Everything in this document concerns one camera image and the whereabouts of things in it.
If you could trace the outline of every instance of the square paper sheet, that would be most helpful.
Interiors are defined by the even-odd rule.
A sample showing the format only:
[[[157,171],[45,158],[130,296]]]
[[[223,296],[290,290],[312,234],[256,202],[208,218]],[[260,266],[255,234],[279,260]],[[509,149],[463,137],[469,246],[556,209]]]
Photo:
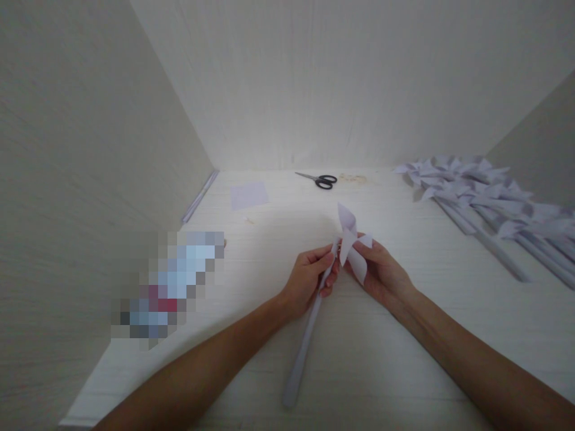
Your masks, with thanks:
[[[270,201],[268,199],[268,193],[265,191],[265,185],[262,181],[232,187],[231,195],[232,211],[267,204]]]

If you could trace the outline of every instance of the pile of pinwheels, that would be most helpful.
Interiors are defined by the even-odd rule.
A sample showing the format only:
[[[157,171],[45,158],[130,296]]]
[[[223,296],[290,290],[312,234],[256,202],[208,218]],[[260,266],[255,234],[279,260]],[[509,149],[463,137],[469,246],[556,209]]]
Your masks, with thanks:
[[[496,256],[521,281],[530,278],[473,222],[469,209],[483,217],[499,238],[516,241],[575,290],[573,210],[531,201],[532,193],[521,190],[508,170],[494,168],[482,156],[436,156],[398,166],[395,172],[423,188],[422,200],[435,200],[466,235],[495,247]]]

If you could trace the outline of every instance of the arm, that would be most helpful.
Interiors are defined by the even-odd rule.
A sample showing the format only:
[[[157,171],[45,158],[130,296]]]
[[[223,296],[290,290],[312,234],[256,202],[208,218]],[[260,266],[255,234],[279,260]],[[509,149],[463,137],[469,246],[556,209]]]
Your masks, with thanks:
[[[301,253],[279,295],[155,373],[94,430],[187,429],[272,335],[305,313],[334,259],[330,249]],[[322,297],[331,293],[337,272],[334,265]]]
[[[411,283],[377,241],[354,247],[367,259],[365,290],[423,345],[498,429],[573,429],[575,406],[449,317]]]

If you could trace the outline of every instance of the white table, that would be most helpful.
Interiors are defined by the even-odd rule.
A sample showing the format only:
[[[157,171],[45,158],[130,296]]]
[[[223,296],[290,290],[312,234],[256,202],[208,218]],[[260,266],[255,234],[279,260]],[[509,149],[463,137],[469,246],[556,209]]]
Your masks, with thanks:
[[[183,230],[225,232],[225,285],[208,286],[187,323],[141,352],[112,340],[62,424],[94,425],[167,361],[283,287],[295,256],[339,233],[337,202],[408,270],[415,285],[489,345],[575,401],[575,294],[512,242],[534,277],[517,282],[437,204],[389,169],[344,174],[324,191],[293,171],[222,172]],[[270,202],[231,211],[230,187],[265,182]],[[199,429],[489,429],[445,371],[343,274],[320,310],[297,406],[281,405],[306,318],[282,329],[237,375]]]

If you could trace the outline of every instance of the left hand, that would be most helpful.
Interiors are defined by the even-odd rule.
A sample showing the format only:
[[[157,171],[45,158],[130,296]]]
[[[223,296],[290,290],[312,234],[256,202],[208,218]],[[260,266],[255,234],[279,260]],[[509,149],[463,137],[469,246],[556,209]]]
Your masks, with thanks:
[[[298,255],[289,280],[279,295],[290,308],[292,318],[302,316],[311,306],[317,295],[323,272],[333,262],[334,257],[331,253],[331,244]],[[339,271],[340,265],[336,259],[321,291],[322,298],[331,294]]]

